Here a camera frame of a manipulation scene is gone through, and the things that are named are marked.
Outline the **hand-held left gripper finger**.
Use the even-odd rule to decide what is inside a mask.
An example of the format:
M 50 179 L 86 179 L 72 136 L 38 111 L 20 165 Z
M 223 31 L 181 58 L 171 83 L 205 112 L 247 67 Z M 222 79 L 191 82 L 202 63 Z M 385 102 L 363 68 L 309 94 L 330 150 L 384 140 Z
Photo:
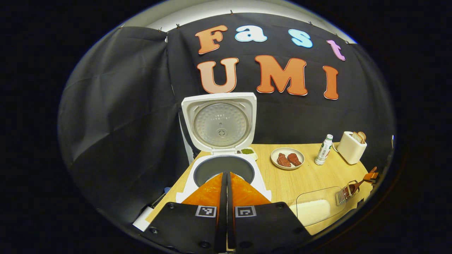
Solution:
M 237 254 L 291 254 L 312 235 L 289 206 L 270 202 L 238 175 L 227 175 L 227 233 Z
M 178 254 L 226 251 L 228 173 L 213 177 L 182 203 L 167 202 L 143 237 Z

